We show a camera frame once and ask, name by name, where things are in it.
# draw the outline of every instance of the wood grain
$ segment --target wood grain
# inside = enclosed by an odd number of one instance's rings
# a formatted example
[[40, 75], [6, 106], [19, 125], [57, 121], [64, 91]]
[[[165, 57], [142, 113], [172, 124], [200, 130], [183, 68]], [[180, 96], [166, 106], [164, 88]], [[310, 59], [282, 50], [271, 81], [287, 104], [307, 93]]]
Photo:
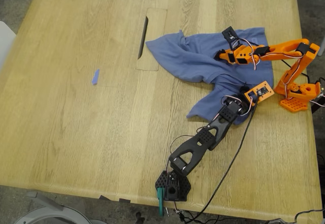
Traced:
[[[269, 44], [301, 37], [296, 0], [34, 0], [0, 73], [0, 184], [158, 205], [154, 183], [169, 145], [205, 124], [185, 116], [212, 87], [136, 69], [148, 8], [167, 10], [165, 34], [231, 25], [263, 26]], [[273, 62], [275, 83], [285, 69]], [[257, 108], [207, 212], [293, 221], [321, 207], [311, 112], [292, 114], [281, 98]], [[189, 174], [192, 190], [179, 208], [201, 210], [246, 123], [232, 126]], [[321, 213], [299, 217], [320, 220]]]
[[[143, 34], [145, 35], [144, 42], [155, 40], [164, 35], [166, 15], [166, 9], [148, 8], [146, 14], [146, 17], [148, 18], [147, 30]], [[153, 57], [145, 44], [142, 47], [142, 50], [142, 55], [137, 60], [136, 68], [145, 71], [158, 71], [159, 63]]]

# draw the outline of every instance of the cable slot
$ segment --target cable slot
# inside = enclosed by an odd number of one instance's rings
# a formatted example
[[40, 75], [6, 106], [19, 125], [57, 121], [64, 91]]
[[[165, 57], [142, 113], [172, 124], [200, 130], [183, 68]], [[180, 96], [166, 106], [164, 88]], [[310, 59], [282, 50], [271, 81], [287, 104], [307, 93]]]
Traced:
[[146, 18], [144, 20], [144, 25], [143, 25], [143, 31], [142, 31], [142, 37], [141, 37], [141, 43], [140, 43], [140, 48], [139, 48], [138, 59], [140, 59], [140, 57], [142, 56], [144, 41], [146, 39], [146, 34], [147, 34], [148, 22], [149, 22], [149, 19], [146, 16]]

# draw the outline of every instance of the teal clip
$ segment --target teal clip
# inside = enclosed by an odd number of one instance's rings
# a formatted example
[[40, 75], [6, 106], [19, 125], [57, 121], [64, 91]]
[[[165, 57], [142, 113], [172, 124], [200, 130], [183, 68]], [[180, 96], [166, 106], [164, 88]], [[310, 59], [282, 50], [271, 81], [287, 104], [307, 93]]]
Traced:
[[165, 188], [164, 187], [159, 187], [157, 189], [157, 197], [159, 200], [159, 215], [164, 216], [164, 196], [165, 196]]

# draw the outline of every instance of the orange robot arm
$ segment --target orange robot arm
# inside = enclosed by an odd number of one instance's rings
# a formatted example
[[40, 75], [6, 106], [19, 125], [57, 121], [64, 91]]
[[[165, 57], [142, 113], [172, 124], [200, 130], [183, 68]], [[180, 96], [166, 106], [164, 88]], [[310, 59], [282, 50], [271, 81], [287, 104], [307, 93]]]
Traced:
[[296, 63], [282, 75], [274, 91], [285, 95], [285, 99], [280, 101], [280, 105], [289, 111], [296, 112], [307, 110], [310, 100], [315, 99], [320, 93], [320, 83], [297, 85], [294, 80], [303, 72], [316, 57], [319, 46], [309, 45], [307, 39], [292, 40], [272, 46], [252, 45], [251, 42], [240, 39], [235, 31], [229, 27], [222, 32], [229, 42], [230, 49], [220, 50], [215, 54], [215, 59], [224, 59], [231, 64], [256, 64], [263, 60], [294, 59]]

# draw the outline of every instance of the gray floor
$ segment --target gray floor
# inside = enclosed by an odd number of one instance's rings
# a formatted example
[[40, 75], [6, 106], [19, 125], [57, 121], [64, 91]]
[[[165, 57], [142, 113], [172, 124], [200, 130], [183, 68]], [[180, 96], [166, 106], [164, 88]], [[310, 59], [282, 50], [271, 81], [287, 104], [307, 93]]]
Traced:
[[[31, 0], [0, 0], [0, 21], [4, 21], [17, 33], [30, 2]], [[325, 35], [324, 3], [325, 0], [298, 0], [303, 37], [316, 44], [320, 44]], [[308, 67], [307, 72], [312, 82], [321, 76], [325, 76], [324, 62], [325, 54], [323, 57], [318, 57]], [[324, 126], [324, 116], [325, 109], [319, 109], [313, 114], [317, 151], [325, 156], [325, 131], [322, 129]], [[26, 191], [25, 189], [0, 186], [0, 224], [14, 223], [18, 217], [37, 207], [35, 203], [24, 196]], [[156, 207], [52, 193], [44, 193], [44, 195], [56, 200], [60, 204], [72, 207], [83, 206], [86, 216], [92, 219], [100, 219], [107, 223], [136, 223], [135, 215], [138, 211], [146, 218], [145, 223], [180, 223], [177, 215], [172, 210], [170, 210], [171, 217], [161, 218]], [[206, 214], [202, 220], [215, 217], [215, 215]], [[232, 219], [225, 220], [222, 223], [257, 224], [263, 222], [249, 219]]]

